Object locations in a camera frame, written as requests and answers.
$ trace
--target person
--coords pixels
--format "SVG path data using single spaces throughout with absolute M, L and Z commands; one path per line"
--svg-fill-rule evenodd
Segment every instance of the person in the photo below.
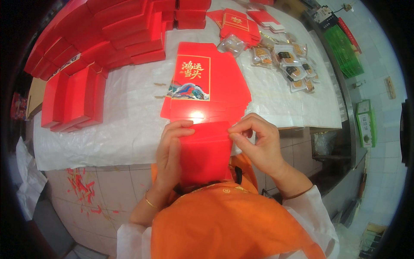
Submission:
M 234 181 L 206 184 L 170 204 L 180 181 L 180 141 L 192 121 L 168 124 L 156 152 L 157 177 L 118 230 L 117 258 L 337 258 L 339 240 L 311 181 L 282 157 L 275 125 L 248 114 L 229 137 L 283 197 L 249 191 Z M 257 141 L 247 138 L 256 132 Z

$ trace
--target stacked red boxes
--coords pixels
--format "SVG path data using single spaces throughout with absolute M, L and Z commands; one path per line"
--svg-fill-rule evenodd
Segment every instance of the stacked red boxes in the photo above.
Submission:
M 71 132 L 102 123 L 109 69 L 164 60 L 175 9 L 176 0 L 70 0 L 24 68 L 49 80 L 42 127 Z
M 175 12 L 178 29 L 204 29 L 211 0 L 180 0 Z

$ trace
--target green and white box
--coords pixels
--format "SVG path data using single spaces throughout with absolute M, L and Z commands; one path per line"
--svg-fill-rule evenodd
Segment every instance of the green and white box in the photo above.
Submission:
M 374 148 L 377 143 L 377 125 L 371 100 L 362 100 L 356 104 L 356 121 L 363 148 Z

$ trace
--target green plastic crate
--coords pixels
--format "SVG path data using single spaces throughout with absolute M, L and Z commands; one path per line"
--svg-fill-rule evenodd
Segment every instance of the green plastic crate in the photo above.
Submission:
M 341 71 L 348 78 L 364 73 L 360 62 L 351 47 L 351 42 L 338 25 L 328 29 L 325 32 L 325 38 L 334 52 Z

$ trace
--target gold bracelet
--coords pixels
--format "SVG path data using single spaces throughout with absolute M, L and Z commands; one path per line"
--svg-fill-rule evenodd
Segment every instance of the gold bracelet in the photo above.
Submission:
M 156 208 L 157 210 L 161 210 L 161 208 L 160 208 L 160 207 L 157 207 L 157 206 L 155 206 L 154 204 L 152 204 L 152 203 L 150 203 L 150 202 L 149 202 L 149 200 L 147 199 L 147 192 L 148 192 L 148 190 L 146 190 L 146 191 L 145 191 L 145 193 L 144 193 L 144 197 L 145 197 L 145 200 L 147 201 L 147 203 L 148 203 L 151 207 L 154 207 L 154 208 Z

